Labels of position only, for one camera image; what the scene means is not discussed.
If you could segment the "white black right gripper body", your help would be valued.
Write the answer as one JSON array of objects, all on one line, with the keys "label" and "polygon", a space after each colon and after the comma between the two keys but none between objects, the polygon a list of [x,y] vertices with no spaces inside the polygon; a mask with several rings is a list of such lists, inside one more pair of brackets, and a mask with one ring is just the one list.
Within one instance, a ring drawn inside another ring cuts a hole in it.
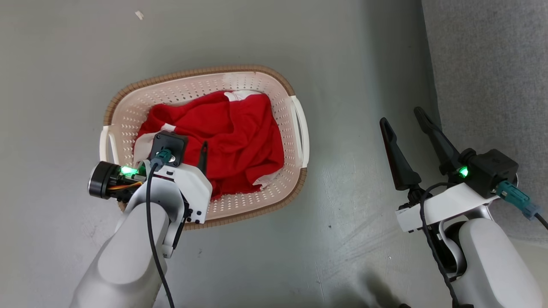
[{"label": "white black right gripper body", "polygon": [[462,215],[480,205],[489,204],[498,198],[498,195],[484,198],[462,183],[427,199],[421,208],[417,204],[411,208],[396,211],[396,218],[401,229],[407,232],[423,227],[420,216],[421,209],[426,224],[432,225]]}]

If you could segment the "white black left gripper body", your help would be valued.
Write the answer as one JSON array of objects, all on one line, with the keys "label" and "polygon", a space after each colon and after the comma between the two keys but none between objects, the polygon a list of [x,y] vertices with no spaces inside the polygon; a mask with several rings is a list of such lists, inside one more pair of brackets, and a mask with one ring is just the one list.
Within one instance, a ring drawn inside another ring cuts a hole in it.
[{"label": "white black left gripper body", "polygon": [[[123,218],[146,201],[151,164],[143,160],[137,168],[101,161],[92,171],[88,191],[101,199],[114,198],[125,204]],[[212,185],[195,166],[163,166],[153,173],[149,200],[167,213],[170,222],[204,223],[212,196]]]}]

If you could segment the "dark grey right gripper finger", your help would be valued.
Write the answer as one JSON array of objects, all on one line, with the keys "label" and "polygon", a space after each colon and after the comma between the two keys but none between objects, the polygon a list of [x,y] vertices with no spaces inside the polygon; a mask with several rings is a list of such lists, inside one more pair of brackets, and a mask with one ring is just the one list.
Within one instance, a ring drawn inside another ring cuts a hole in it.
[{"label": "dark grey right gripper finger", "polygon": [[454,174],[461,167],[460,152],[447,139],[441,129],[435,125],[422,107],[414,108],[414,115],[421,130],[429,137],[440,162],[439,170],[442,175]]},{"label": "dark grey right gripper finger", "polygon": [[379,125],[395,189],[405,191],[419,188],[422,179],[418,173],[413,171],[401,152],[397,144],[397,135],[389,121],[386,118],[381,118]]}]

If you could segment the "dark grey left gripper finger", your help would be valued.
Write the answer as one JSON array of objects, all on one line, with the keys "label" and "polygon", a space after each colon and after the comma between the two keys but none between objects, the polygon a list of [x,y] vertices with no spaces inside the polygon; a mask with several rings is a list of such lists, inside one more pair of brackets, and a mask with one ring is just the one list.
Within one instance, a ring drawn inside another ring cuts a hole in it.
[{"label": "dark grey left gripper finger", "polygon": [[203,142],[198,158],[197,168],[206,176],[208,165],[208,142]]}]

